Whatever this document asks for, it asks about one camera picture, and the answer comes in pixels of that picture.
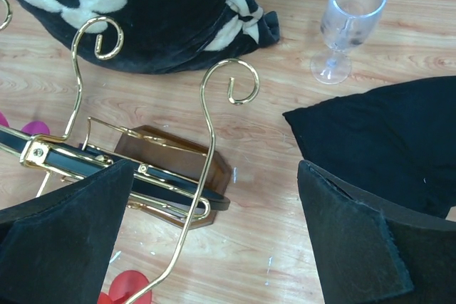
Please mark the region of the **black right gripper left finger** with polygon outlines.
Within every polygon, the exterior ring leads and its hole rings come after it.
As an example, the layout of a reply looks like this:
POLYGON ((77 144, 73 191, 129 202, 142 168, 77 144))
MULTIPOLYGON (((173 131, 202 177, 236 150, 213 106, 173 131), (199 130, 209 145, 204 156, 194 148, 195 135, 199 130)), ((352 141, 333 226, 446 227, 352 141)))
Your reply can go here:
POLYGON ((96 303, 132 184, 116 162, 1 210, 1 302, 96 303))

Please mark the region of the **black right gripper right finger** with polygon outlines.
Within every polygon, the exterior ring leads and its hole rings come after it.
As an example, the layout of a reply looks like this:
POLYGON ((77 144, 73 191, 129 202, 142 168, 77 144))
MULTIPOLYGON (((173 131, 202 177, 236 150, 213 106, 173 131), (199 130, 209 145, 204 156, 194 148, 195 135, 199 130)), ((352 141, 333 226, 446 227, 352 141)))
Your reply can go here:
POLYGON ((394 204, 316 164, 297 182, 326 303, 453 303, 455 223, 394 204))

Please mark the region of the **red wine glass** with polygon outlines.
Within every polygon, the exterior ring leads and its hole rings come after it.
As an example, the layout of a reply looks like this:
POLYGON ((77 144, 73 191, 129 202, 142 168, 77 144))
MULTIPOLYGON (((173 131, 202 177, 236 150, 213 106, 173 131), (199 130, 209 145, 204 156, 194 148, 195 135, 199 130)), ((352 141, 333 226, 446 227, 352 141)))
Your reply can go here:
POLYGON ((149 280, 143 273, 135 270, 124 271, 115 277, 108 293, 100 293, 97 304, 125 303, 148 283, 149 280))

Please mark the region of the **magenta wine glass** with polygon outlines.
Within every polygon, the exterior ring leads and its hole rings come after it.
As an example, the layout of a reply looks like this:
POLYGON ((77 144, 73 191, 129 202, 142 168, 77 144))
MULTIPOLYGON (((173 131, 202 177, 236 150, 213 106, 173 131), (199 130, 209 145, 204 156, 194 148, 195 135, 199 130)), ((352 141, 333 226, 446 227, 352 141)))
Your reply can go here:
MULTIPOLYGON (((5 127, 10 127, 8 120, 2 112, 0 112, 0 124, 5 127)), ((42 121, 31 121, 24 125, 21 128, 21 131, 29 135, 50 134, 50 129, 48 125, 42 121)))

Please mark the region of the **gold wire wine glass rack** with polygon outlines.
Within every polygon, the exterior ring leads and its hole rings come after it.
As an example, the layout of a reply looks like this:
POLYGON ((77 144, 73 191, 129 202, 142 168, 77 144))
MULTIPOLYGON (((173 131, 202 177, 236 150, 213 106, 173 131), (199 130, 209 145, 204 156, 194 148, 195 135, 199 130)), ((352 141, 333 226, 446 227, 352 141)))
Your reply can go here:
POLYGON ((209 78, 216 69, 229 64, 239 64, 249 70, 254 80, 254 87, 246 98, 234 98, 234 79, 229 79, 227 99, 233 105, 244 105, 255 99, 260 89, 260 82, 255 68, 238 58, 222 60, 207 70, 199 87, 199 101, 209 130, 209 147, 206 152, 195 148, 189 140, 182 140, 174 135, 166 136, 162 131, 154 130, 150 126, 130 129, 123 126, 109 125, 110 129, 116 130, 122 135, 113 151, 97 147, 88 140, 85 140, 79 147, 72 148, 67 145, 66 141, 70 137, 76 121, 83 92, 83 80, 78 64, 78 46, 83 34, 96 23, 108 23, 117 32, 117 42, 109 53, 101 52, 102 34, 96 36, 94 55, 97 59, 102 61, 109 60, 118 55, 123 47, 123 30, 109 16, 96 15, 88 19, 77 30, 71 44, 71 60, 78 92, 73 112, 68 119, 63 135, 30 134, 2 125, 2 139, 14 140, 16 144, 11 145, 10 143, 2 142, 1 149, 17 156, 20 163, 25 167, 43 169, 47 175, 59 174, 66 181, 78 181, 86 177, 86 174, 79 172, 74 167, 76 162, 82 164, 85 168, 89 168, 92 172, 109 167, 119 160, 127 160, 133 163, 135 168, 133 175, 135 180, 141 184, 141 188, 133 190, 128 206, 146 212, 159 213, 169 221, 180 221, 182 224, 182 232, 175 251, 169 266, 162 275, 151 281, 144 288, 131 295, 125 294, 117 300, 118 303, 136 303, 143 296, 151 293, 153 287, 163 282, 170 275, 180 256, 187 233, 191 229, 193 222, 206 219, 212 211, 223 211, 229 206, 229 200, 223 194, 219 194, 215 190, 207 190, 205 185, 216 146, 216 135, 205 97, 209 78), (199 177, 188 177, 183 173, 168 170, 161 166, 163 160, 171 157, 180 158, 184 154, 194 154, 204 159, 199 177))

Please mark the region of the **clear wine glass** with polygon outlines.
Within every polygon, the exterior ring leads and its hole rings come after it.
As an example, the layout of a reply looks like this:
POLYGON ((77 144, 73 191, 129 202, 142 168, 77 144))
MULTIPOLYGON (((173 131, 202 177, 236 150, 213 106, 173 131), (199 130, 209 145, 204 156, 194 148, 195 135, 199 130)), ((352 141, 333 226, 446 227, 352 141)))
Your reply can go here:
POLYGON ((318 82, 334 85, 351 73, 348 53, 363 44, 383 13, 387 0, 328 0, 320 30, 326 50, 311 59, 311 72, 318 82))

